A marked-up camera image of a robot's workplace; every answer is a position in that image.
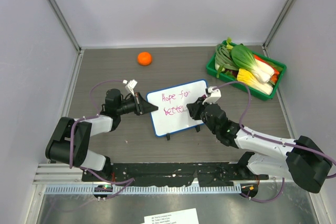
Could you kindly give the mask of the blue framed whiteboard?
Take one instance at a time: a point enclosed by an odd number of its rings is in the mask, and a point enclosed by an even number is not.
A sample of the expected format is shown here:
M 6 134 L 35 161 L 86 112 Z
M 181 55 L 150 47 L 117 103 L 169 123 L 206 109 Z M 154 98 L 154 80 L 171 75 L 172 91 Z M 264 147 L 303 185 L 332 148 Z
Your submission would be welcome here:
M 190 117 L 187 105 L 203 96 L 206 88 L 206 80 L 200 79 L 149 92 L 146 95 L 147 101 L 158 107 L 151 112 L 155 136 L 166 137 L 202 125 L 201 120 L 196 121 Z

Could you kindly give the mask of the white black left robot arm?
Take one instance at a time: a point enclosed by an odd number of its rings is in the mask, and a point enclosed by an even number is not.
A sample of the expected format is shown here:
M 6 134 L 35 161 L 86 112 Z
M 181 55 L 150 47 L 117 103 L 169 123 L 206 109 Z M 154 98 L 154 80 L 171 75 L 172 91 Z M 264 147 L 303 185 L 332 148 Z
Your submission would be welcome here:
M 110 160 L 89 150 L 90 138 L 114 131 L 124 114 L 144 115 L 157 110 L 158 107 L 146 101 L 139 92 L 124 98 L 120 90 L 110 89 L 100 114 L 80 119 L 62 117 L 58 121 L 45 156 L 54 162 L 91 169 L 98 180 L 105 182 L 112 174 Z

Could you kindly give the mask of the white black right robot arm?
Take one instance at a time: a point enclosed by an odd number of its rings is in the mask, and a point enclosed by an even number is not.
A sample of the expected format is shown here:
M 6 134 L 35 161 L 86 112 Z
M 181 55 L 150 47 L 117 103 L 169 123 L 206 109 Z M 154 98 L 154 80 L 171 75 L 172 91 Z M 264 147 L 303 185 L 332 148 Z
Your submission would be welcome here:
M 254 175 L 271 175 L 293 180 L 299 187 L 319 193 L 332 168 L 332 162 L 306 137 L 279 138 L 259 133 L 229 120 L 218 104 L 200 97 L 187 104 L 190 117 L 201 120 L 225 146 L 249 150 L 237 166 L 242 179 Z

